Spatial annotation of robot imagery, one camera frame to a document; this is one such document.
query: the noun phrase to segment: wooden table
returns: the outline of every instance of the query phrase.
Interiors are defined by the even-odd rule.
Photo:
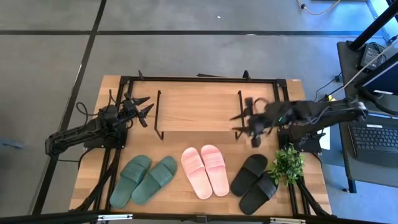
[[[108,103],[108,91],[112,89],[114,95],[118,91],[120,76],[105,75],[99,90],[98,100],[95,111]],[[287,80],[290,100],[304,100],[304,92],[300,80]],[[132,95],[140,98],[150,96],[150,100],[140,105],[140,109],[151,103],[156,104],[157,92],[160,90],[162,96],[182,95],[184,100],[178,103],[181,106],[192,105],[187,95],[199,95],[203,98],[214,95],[229,95],[234,97],[241,91],[242,98],[246,97],[264,97],[274,101],[274,92],[272,85],[262,83],[203,83],[203,82],[145,82],[135,81]],[[264,105],[257,104],[259,110]],[[129,213],[168,213],[168,214],[207,214],[207,215],[243,215],[239,209],[241,198],[229,193],[225,197],[212,195],[209,199],[200,200],[195,195],[180,163],[182,152],[188,147],[195,147],[198,150],[205,144],[213,144],[218,147],[223,154],[226,164],[228,180],[231,183],[243,162],[252,154],[263,154],[268,158],[269,163],[275,159],[275,151],[278,150],[276,129],[270,136],[262,137],[262,144],[259,148],[253,149],[250,145],[250,139],[242,135],[238,141],[235,141],[233,132],[216,131],[209,127],[201,127],[197,130],[186,131],[174,129],[165,133],[164,140],[161,141],[154,131],[155,107],[147,116],[147,128],[143,128],[134,120],[134,126],[128,132],[126,147],[122,150],[118,172],[133,157],[144,154],[152,159],[152,165],[158,163],[165,156],[172,156],[178,162],[178,170],[174,179],[166,185],[158,194],[156,194],[147,204],[136,205],[129,202],[123,209],[112,208],[115,212]],[[178,123],[180,114],[168,113],[160,101],[159,121],[172,120]],[[203,114],[211,108],[203,107]],[[91,192],[98,181],[100,175],[101,163],[103,161],[104,149],[94,149],[89,152],[82,160],[80,170],[77,175],[75,189],[73,191],[70,208],[79,206],[85,197]],[[312,154],[304,153],[305,183],[315,200],[324,210],[331,213],[328,194],[326,192],[325,181],[323,180],[322,168],[318,159]],[[105,185],[103,197],[106,198],[108,186]],[[299,189],[295,188],[297,205],[299,213],[303,213],[301,195]],[[104,208],[105,199],[101,200],[100,208]],[[290,206],[290,197],[288,188],[283,184],[279,185],[277,193],[265,203],[253,215],[257,216],[292,216]]]

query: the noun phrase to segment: floor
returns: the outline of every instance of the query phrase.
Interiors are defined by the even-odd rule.
[[[88,35],[7,35],[2,30],[92,30],[100,3],[101,0],[0,2],[0,136],[25,144],[21,150],[10,147],[0,150],[0,217],[30,212],[47,160],[44,140],[60,124],[89,41]],[[331,4],[307,1],[313,11],[322,11]],[[291,0],[112,0],[105,5],[98,30],[354,32],[364,30],[373,19],[365,2],[342,2],[329,13],[311,16]],[[307,99],[312,100],[316,90],[340,72],[336,43],[354,38],[352,35],[99,35],[77,101],[92,110],[102,75],[136,75],[138,69],[147,76],[207,73],[240,77],[244,70],[249,70],[252,77],[299,78]],[[372,40],[385,43],[380,35]],[[332,83],[320,95],[339,85]],[[84,117],[74,111],[70,127],[82,122]],[[61,159],[75,160],[80,154],[81,146],[71,147]],[[358,194],[350,195],[341,191],[347,187],[344,168],[326,164],[323,168],[335,215],[398,222],[398,214],[394,213],[398,210],[398,189],[357,183]],[[57,164],[44,213],[68,209],[76,173],[74,162]]]

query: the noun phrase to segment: black slipper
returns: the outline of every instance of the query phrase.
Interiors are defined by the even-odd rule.
[[[264,172],[267,162],[267,158],[261,154],[249,156],[232,181],[231,192],[238,197],[244,195]]]
[[[245,215],[251,215],[266,203],[276,193],[277,189],[278,185],[275,184],[275,180],[265,172],[244,195],[239,203],[239,208]]]

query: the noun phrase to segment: slipper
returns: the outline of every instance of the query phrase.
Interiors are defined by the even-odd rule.
[[[231,192],[240,197],[244,195],[253,183],[261,176],[264,169],[267,167],[268,160],[261,154],[254,154],[249,156],[242,168],[236,174],[235,179],[231,184]]]
[[[264,205],[276,193],[277,189],[278,185],[275,184],[275,180],[265,172],[243,196],[239,203],[239,208],[245,215],[251,215],[261,205]]]
[[[147,203],[156,192],[168,184],[177,171],[177,163],[173,157],[166,156],[156,164],[138,187],[132,192],[131,200],[139,205]]]
[[[189,147],[182,153],[181,164],[198,198],[209,198],[213,190],[206,174],[205,165],[194,147]]]
[[[138,186],[149,170],[151,162],[148,157],[140,155],[127,163],[120,172],[120,180],[109,200],[112,206],[116,208],[126,206],[132,191]]]
[[[224,196],[229,192],[228,178],[226,177],[223,155],[216,146],[206,145],[201,148],[201,158],[205,163],[214,194]]]

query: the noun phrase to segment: green plant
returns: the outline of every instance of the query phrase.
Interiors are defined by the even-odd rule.
[[[276,161],[270,165],[271,177],[275,184],[285,179],[285,185],[296,184],[299,176],[303,176],[304,156],[298,155],[293,145],[275,152]]]

